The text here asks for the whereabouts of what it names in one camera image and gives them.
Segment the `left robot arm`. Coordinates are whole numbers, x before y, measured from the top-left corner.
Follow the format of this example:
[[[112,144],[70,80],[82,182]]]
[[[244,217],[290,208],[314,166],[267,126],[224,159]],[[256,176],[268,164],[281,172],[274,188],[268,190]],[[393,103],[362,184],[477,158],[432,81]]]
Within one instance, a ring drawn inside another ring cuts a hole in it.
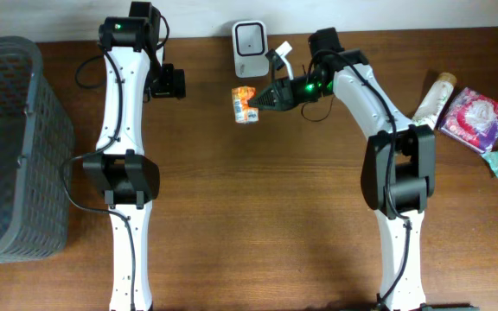
[[[105,111],[95,151],[82,168],[103,197],[112,222],[111,310],[151,310],[148,235],[160,170],[146,157],[144,104],[152,98],[184,98],[185,72],[163,60],[166,18],[150,2],[134,1],[126,17],[99,26],[105,60]]]

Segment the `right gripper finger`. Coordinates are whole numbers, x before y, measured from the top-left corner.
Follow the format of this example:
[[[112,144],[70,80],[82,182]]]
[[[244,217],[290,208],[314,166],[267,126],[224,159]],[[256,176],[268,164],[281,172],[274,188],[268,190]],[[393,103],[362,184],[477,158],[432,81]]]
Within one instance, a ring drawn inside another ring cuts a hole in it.
[[[282,100],[276,98],[265,98],[258,97],[252,98],[248,101],[248,105],[252,108],[257,108],[262,111],[287,111],[288,108],[285,106]]]
[[[282,104],[285,101],[284,85],[281,81],[270,83],[251,99],[252,104]]]

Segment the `white bamboo print tube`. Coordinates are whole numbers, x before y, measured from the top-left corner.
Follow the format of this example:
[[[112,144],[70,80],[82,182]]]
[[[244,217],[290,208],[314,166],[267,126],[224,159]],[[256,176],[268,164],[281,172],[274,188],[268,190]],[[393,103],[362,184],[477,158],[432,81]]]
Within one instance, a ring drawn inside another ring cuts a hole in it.
[[[412,117],[412,123],[416,126],[428,125],[432,130],[435,130],[437,121],[454,91],[456,82],[457,77],[452,73],[440,73]]]

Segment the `orange pocket tissue pack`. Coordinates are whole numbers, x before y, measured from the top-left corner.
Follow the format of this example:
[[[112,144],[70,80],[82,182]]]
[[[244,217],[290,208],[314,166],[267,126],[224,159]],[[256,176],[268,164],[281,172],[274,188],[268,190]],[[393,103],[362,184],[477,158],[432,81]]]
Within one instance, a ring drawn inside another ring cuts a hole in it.
[[[237,124],[254,124],[259,120],[259,110],[249,106],[248,101],[256,94],[256,89],[250,86],[240,86],[232,89],[232,101],[235,122]]]

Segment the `purple red tissue pack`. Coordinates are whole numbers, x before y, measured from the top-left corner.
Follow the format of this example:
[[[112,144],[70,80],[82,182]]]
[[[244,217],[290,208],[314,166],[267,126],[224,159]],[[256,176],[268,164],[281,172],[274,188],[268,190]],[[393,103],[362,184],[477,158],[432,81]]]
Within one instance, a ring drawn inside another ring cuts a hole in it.
[[[450,103],[438,129],[476,153],[489,152],[498,138],[498,102],[466,87]]]

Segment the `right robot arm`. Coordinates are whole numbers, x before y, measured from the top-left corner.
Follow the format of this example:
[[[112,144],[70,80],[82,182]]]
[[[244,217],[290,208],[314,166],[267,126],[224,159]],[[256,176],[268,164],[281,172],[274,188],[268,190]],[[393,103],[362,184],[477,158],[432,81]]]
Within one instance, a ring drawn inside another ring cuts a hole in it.
[[[349,110],[367,140],[361,191],[379,226],[382,278],[376,310],[432,310],[421,277],[420,235],[435,189],[436,137],[393,104],[360,49],[344,48],[334,28],[308,38],[305,74],[288,74],[248,102],[261,111],[289,111],[330,95]]]

